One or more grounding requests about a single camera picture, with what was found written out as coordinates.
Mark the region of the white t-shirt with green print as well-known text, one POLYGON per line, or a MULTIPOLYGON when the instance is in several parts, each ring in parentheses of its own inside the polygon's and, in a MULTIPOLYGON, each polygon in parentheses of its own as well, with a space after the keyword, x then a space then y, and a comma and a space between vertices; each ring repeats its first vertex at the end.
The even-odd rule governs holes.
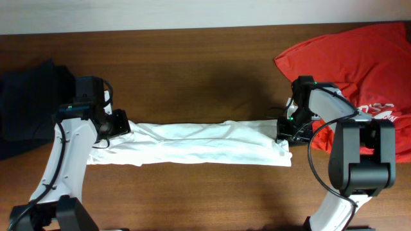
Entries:
POLYGON ((103 141, 88 165, 142 166, 178 164, 248 164, 290 167, 288 142, 277 137, 275 119, 218 124, 130 122, 130 133, 103 141))

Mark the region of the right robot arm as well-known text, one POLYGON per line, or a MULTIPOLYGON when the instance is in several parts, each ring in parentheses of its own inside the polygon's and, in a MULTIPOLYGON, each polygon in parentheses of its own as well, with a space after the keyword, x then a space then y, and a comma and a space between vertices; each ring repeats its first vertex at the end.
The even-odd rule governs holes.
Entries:
POLYGON ((299 76, 292 97, 277 120, 277 139, 307 145, 310 169, 327 195, 301 230, 350 230, 359 208, 396 180, 394 123, 362 112, 331 82, 299 76), (327 185, 313 164, 311 146, 324 129, 334 133, 327 185))

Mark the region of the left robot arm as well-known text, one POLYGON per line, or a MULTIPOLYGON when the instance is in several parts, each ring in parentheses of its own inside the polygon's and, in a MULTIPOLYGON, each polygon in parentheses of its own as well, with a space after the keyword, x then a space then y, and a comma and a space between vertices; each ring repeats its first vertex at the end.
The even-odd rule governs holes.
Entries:
POLYGON ((87 159, 100 141, 130 133, 126 112, 111 109, 113 88, 95 76, 77 78, 75 95, 54 116, 55 137, 41 181, 28 204, 14 206, 9 230, 97 230, 82 205, 87 159))

